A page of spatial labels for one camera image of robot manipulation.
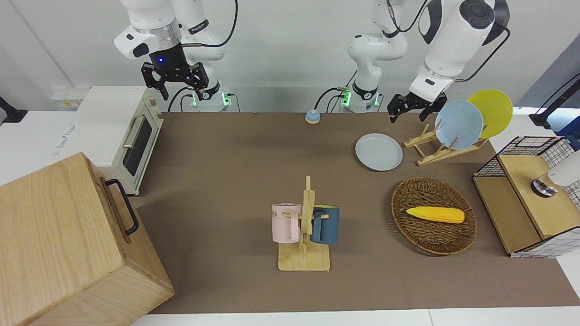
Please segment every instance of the wooden mug rack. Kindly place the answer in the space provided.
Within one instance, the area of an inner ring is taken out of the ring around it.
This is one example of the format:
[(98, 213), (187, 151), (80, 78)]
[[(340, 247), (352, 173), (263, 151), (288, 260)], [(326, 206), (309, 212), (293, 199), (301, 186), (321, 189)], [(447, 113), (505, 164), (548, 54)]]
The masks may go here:
[(310, 176), (306, 176), (306, 190), (302, 199), (302, 221), (300, 231), (302, 238), (292, 244), (278, 244), (278, 269), (281, 271), (329, 271), (330, 252), (328, 245), (310, 241), (314, 212), (314, 190), (310, 188)]

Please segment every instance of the wooden cabinet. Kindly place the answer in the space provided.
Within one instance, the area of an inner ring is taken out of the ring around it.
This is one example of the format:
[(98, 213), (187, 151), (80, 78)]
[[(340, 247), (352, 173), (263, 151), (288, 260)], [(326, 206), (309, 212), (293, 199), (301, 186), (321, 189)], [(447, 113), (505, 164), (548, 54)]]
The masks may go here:
[(546, 161), (537, 155), (499, 155), (498, 163), (505, 176), (474, 176), (473, 181), (505, 251), (554, 257), (575, 250), (578, 246), (570, 244), (580, 234), (580, 211), (572, 199), (559, 186), (550, 198), (530, 187), (549, 170)]
[(83, 154), (0, 198), (0, 325), (130, 325), (173, 295), (139, 216)]

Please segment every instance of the black handle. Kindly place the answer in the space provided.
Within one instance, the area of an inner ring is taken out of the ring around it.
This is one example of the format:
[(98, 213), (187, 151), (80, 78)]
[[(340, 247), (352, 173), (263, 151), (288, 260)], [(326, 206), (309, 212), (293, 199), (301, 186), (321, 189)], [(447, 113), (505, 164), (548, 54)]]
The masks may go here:
[(139, 228), (139, 221), (137, 220), (137, 215), (135, 215), (135, 212), (133, 211), (133, 207), (131, 206), (131, 203), (129, 202), (129, 197), (127, 197), (127, 193), (125, 192), (125, 189), (123, 189), (123, 185), (121, 184), (121, 182), (117, 179), (111, 179), (111, 180), (107, 180), (105, 181), (105, 186), (111, 186), (113, 184), (116, 184), (117, 186), (119, 186), (119, 190), (121, 191), (121, 195), (123, 196), (123, 200), (125, 201), (125, 205), (127, 205), (127, 209), (129, 210), (129, 214), (131, 214), (131, 219), (133, 219), (133, 226), (130, 227), (127, 231), (125, 231), (125, 234), (130, 236), (131, 234), (135, 233), (135, 231), (137, 231), (137, 229)]

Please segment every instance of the tabletop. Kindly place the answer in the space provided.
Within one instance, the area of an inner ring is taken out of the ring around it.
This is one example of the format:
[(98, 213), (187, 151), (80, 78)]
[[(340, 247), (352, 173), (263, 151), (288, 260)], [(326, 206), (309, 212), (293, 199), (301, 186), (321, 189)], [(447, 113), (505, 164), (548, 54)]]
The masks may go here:
[[(403, 142), (415, 114), (164, 114), (141, 193), (131, 198), (176, 295), (153, 313), (231, 313), (579, 305), (558, 262), (508, 258), (471, 181), (493, 155), (482, 149), (418, 167), (412, 148), (392, 171), (358, 162), (367, 133)], [(437, 144), (422, 145), (428, 153)], [(300, 202), (312, 176), (316, 203), (340, 206), (329, 272), (277, 270), (270, 205)], [(456, 188), (478, 224), (465, 252), (433, 257), (398, 234), (390, 199), (427, 176)]]

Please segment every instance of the pink mug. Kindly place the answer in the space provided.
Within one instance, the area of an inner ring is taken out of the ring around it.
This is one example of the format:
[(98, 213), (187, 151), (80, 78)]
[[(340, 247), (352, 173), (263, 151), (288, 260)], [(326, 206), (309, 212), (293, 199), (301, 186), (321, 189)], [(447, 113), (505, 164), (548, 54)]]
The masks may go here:
[(298, 214), (302, 213), (300, 204), (272, 205), (272, 240), (279, 244), (291, 244), (300, 241)]

